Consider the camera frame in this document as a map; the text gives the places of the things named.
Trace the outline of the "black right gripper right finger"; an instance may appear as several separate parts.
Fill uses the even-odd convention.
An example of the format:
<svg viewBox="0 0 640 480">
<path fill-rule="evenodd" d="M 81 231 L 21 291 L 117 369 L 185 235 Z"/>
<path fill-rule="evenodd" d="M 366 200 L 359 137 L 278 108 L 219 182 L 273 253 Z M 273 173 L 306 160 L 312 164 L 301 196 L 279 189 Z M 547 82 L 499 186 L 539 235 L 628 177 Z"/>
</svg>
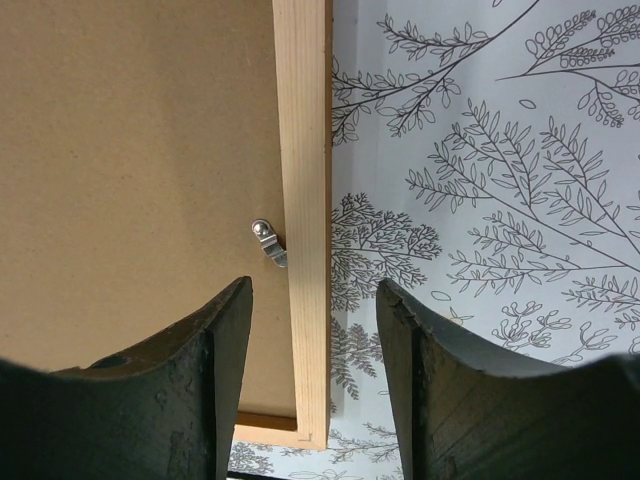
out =
<svg viewBox="0 0 640 480">
<path fill-rule="evenodd" d="M 504 349 L 392 280 L 376 319 L 408 479 L 635 479 L 639 358 L 565 368 Z"/>
</svg>

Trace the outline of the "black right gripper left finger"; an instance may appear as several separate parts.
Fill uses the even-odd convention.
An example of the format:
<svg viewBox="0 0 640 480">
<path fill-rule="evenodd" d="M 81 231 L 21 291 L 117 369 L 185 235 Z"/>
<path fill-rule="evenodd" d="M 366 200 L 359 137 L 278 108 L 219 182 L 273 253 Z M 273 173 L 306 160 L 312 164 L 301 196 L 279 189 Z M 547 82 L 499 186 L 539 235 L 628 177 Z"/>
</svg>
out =
<svg viewBox="0 0 640 480">
<path fill-rule="evenodd" d="M 247 355 L 253 288 L 87 368 L 1 364 L 5 479 L 223 479 Z"/>
</svg>

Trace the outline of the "brown cardboard backing board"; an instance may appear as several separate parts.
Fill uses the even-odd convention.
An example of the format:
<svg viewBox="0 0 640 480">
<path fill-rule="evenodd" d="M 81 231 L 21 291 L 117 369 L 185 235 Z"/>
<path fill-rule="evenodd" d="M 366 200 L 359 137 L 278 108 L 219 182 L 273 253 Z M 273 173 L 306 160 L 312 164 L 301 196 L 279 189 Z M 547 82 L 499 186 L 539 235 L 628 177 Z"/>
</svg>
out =
<svg viewBox="0 0 640 480">
<path fill-rule="evenodd" d="M 240 406 L 295 413 L 268 1 L 1 5 L 1 354 L 86 367 L 240 276 Z"/>
</svg>

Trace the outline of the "wooden picture frame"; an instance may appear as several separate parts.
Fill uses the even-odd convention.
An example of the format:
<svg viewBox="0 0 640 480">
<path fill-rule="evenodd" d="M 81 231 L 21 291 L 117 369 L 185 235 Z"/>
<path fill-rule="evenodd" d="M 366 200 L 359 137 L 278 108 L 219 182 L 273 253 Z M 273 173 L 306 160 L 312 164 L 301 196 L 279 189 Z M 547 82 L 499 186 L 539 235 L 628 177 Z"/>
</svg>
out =
<svg viewBox="0 0 640 480">
<path fill-rule="evenodd" d="M 296 414 L 240 413 L 237 441 L 324 450 L 330 423 L 330 1 L 275 1 L 273 24 Z"/>
</svg>

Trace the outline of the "floral patterned table mat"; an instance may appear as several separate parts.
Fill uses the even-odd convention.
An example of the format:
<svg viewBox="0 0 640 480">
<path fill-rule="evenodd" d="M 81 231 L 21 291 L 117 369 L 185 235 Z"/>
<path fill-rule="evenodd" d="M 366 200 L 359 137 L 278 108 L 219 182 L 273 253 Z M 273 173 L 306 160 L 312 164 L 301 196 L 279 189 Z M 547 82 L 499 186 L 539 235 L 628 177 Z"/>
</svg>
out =
<svg viewBox="0 0 640 480">
<path fill-rule="evenodd" d="M 338 1 L 333 33 L 328 447 L 230 467 L 398 479 L 380 280 L 560 366 L 638 352 L 639 5 Z"/>
</svg>

